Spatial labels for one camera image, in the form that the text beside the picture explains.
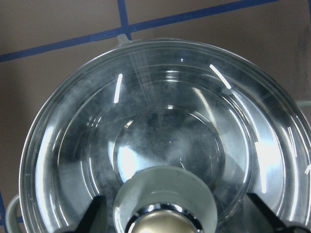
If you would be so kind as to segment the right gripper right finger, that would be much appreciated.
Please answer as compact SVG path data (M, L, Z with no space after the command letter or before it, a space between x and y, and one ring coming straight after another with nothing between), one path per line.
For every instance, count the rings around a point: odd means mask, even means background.
M255 193L246 193L243 220L249 233L309 233L310 229L282 221Z

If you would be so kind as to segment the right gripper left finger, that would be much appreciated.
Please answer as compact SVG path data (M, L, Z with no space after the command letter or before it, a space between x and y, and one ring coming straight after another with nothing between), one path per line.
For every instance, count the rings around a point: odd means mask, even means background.
M107 201L105 195L95 196L74 228L60 228L60 233L105 233L108 228Z

